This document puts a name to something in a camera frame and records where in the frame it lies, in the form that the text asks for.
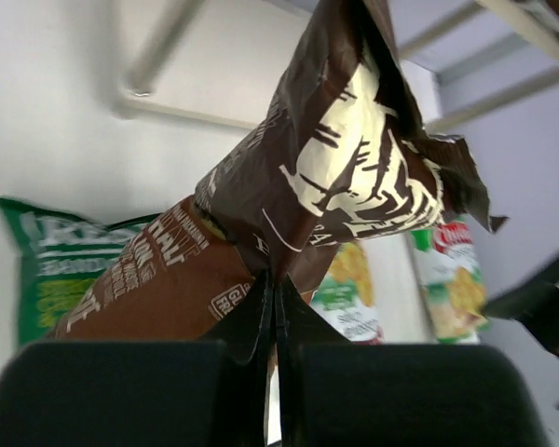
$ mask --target metal rack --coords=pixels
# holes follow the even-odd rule
[[[186,34],[189,24],[197,16],[205,3],[206,0],[170,1],[167,9],[163,11],[157,27],[144,43],[139,57],[126,72],[126,87],[120,92],[118,102],[125,117],[132,117],[137,112],[143,111],[241,129],[253,129],[256,126],[256,123],[202,114],[183,108],[157,104],[146,99],[150,92],[154,90],[157,77],[162,72],[172,51]],[[402,59],[410,58],[423,47],[451,33],[458,26],[476,17],[485,9],[488,9],[504,20],[513,31],[529,44],[538,47],[551,57],[556,62],[556,67],[454,111],[451,115],[428,123],[426,125],[428,132],[446,132],[481,115],[486,115],[498,108],[520,101],[523,98],[559,84],[558,36],[528,12],[518,7],[512,0],[475,0],[469,2],[464,7],[444,17],[435,25],[430,26],[412,41],[404,44],[400,48]]]

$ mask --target brown packaging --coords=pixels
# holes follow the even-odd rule
[[[340,243],[466,211],[495,230],[488,207],[463,139],[422,129],[387,1],[321,0],[266,119],[198,183],[194,204],[125,248],[52,336],[195,338],[262,269],[289,274],[309,300]]]

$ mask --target illustration on bag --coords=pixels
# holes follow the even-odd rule
[[[412,232],[419,282],[437,339],[457,342],[487,323],[486,290],[463,218]]]
[[[342,245],[310,305],[352,342],[383,338],[366,255],[356,242]]]

